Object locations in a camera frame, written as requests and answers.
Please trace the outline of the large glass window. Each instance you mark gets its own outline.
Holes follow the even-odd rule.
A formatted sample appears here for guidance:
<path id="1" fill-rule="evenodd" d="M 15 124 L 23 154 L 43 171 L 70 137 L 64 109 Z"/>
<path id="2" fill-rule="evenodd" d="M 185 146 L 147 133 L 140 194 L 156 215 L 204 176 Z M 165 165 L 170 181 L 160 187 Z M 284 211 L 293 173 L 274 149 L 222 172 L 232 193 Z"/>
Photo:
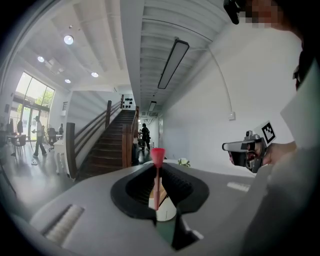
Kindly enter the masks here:
<path id="1" fill-rule="evenodd" d="M 49 112 L 55 90 L 23 72 L 13 95 L 9 122 L 13 132 L 26 135 L 28 141 L 34 142 L 37 135 L 35 117 L 38 116 L 43 129 L 48 128 Z"/>

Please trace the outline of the black office chair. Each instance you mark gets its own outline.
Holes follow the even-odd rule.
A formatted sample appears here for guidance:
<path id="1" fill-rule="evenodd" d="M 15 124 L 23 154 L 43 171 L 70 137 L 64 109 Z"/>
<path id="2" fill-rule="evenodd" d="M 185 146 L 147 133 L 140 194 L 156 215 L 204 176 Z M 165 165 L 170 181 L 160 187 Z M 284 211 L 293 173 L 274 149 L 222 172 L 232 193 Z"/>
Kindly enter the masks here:
<path id="1" fill-rule="evenodd" d="M 48 129 L 47 134 L 48 134 L 48 143 L 50 145 L 50 148 L 48 149 L 48 151 L 50 152 L 54 149 L 54 143 L 57 141 L 57 137 L 56 137 L 57 133 L 55 129 L 51 127 Z"/>

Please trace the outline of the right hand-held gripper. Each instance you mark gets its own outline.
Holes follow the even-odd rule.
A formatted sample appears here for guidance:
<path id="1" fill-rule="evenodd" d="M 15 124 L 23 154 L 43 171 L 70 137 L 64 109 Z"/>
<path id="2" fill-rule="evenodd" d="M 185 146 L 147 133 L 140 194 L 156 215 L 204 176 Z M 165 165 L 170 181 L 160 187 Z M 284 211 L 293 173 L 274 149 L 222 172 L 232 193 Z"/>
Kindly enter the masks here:
<path id="1" fill-rule="evenodd" d="M 222 149 L 229 152 L 233 164 L 245 167 L 252 173 L 257 173 L 263 165 L 269 145 L 276 139 L 276 134 L 268 120 L 254 130 L 248 130 L 241 141 L 226 142 Z"/>

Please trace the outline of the dark wooden staircase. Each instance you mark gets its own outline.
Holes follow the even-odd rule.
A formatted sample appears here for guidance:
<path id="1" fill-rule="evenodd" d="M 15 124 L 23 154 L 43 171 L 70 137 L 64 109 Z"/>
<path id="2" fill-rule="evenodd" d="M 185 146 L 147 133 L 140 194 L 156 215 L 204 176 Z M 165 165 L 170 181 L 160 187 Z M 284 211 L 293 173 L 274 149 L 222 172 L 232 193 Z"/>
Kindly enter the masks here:
<path id="1" fill-rule="evenodd" d="M 123 109 L 125 98 L 133 98 L 131 108 Z M 131 94 L 120 101 L 108 101 L 106 109 L 77 129 L 74 122 L 65 128 L 67 175 L 74 181 L 131 167 L 134 138 L 138 134 L 139 107 Z"/>

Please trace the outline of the small red object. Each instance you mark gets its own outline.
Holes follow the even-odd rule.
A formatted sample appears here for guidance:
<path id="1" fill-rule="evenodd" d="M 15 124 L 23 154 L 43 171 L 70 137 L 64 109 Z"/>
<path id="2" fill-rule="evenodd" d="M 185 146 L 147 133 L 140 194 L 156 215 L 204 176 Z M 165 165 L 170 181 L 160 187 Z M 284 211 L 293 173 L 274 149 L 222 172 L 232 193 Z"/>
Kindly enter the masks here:
<path id="1" fill-rule="evenodd" d="M 156 168 L 156 175 L 154 179 L 154 189 L 153 189 L 153 199 L 154 199 L 154 209 L 157 211 L 160 205 L 160 169 L 162 168 L 163 161 L 165 158 L 164 148 L 153 148 L 150 152 L 153 164 Z"/>

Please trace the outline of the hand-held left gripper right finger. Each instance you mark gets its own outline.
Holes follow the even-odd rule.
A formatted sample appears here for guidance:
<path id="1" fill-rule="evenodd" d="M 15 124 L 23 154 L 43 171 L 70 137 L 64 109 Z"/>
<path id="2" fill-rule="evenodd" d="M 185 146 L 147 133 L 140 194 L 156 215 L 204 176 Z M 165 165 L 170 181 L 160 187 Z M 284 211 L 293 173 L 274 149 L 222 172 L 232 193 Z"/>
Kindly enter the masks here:
<path id="1" fill-rule="evenodd" d="M 171 246 L 180 250 L 203 238 L 198 231 L 188 226 L 183 215 L 197 212 L 209 197 L 210 190 L 199 178 L 173 166 L 163 166 L 161 178 L 162 185 L 176 208 Z"/>

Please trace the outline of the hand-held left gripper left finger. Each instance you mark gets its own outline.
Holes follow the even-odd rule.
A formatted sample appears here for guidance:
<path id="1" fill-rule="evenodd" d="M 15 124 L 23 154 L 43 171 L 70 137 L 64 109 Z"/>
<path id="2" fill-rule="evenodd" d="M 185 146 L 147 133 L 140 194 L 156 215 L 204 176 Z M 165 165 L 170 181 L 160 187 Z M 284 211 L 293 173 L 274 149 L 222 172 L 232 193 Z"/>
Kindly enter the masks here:
<path id="1" fill-rule="evenodd" d="M 110 190 L 114 205 L 128 217 L 150 220 L 155 225 L 156 211 L 149 207 L 155 177 L 156 168 L 150 163 L 116 181 Z"/>

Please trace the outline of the long black-framed ceiling lamp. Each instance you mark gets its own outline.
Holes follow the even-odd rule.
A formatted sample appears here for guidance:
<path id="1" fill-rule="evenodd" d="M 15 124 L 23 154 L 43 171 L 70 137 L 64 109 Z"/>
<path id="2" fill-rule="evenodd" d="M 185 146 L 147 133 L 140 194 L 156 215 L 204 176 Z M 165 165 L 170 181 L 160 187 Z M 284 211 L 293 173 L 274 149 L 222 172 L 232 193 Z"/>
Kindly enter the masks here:
<path id="1" fill-rule="evenodd" d="M 165 90 L 167 88 L 175 71 L 177 70 L 189 48 L 190 45 L 186 41 L 178 38 L 175 39 L 158 82 L 158 89 Z"/>

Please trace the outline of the table with chair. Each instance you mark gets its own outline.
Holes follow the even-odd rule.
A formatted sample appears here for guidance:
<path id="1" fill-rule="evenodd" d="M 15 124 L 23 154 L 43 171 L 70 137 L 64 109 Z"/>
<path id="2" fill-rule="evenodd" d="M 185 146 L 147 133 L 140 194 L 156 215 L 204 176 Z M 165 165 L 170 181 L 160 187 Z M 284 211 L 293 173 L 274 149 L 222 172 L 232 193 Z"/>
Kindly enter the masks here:
<path id="1" fill-rule="evenodd" d="M 16 156 L 16 149 L 21 148 L 21 147 L 23 147 L 23 148 L 25 147 L 27 136 L 25 134 L 8 135 L 7 138 L 10 139 L 10 141 L 12 143 L 13 153 L 11 154 L 11 156 L 15 157 Z"/>

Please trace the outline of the person's right forearm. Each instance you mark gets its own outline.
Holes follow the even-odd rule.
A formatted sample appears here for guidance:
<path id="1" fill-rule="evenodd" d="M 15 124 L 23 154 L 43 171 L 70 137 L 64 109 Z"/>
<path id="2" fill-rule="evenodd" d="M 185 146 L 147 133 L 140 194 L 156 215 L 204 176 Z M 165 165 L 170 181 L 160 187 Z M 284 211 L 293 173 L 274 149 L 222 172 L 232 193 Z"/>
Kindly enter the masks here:
<path id="1" fill-rule="evenodd" d="M 294 152 L 297 145 L 294 141 L 290 143 L 271 143 L 262 160 L 262 165 L 274 165 L 285 155 Z"/>

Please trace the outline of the white drawer with wooden inside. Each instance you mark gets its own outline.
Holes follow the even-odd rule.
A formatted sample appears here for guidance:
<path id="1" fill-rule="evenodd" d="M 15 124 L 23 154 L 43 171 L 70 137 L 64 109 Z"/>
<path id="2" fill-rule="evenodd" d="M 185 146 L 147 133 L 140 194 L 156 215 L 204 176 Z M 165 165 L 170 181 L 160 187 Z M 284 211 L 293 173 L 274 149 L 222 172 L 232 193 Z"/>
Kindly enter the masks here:
<path id="1" fill-rule="evenodd" d="M 169 198 L 162 184 L 159 187 L 159 207 L 156 211 L 156 219 L 159 222 L 166 222 L 176 216 L 177 210 Z"/>

